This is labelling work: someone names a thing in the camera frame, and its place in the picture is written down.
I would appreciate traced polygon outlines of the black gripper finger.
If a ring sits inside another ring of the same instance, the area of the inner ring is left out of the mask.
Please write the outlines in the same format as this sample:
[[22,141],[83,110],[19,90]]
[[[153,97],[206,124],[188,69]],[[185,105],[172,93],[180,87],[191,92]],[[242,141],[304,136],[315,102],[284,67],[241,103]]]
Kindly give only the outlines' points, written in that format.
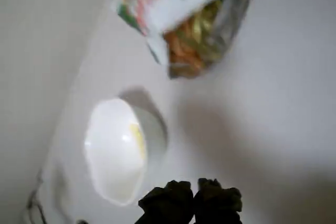
[[218,180],[200,178],[194,196],[195,223],[240,224],[242,195],[237,188],[224,189]]
[[138,206],[144,211],[136,221],[146,223],[190,223],[194,216],[191,183],[172,180],[165,187],[154,187]]

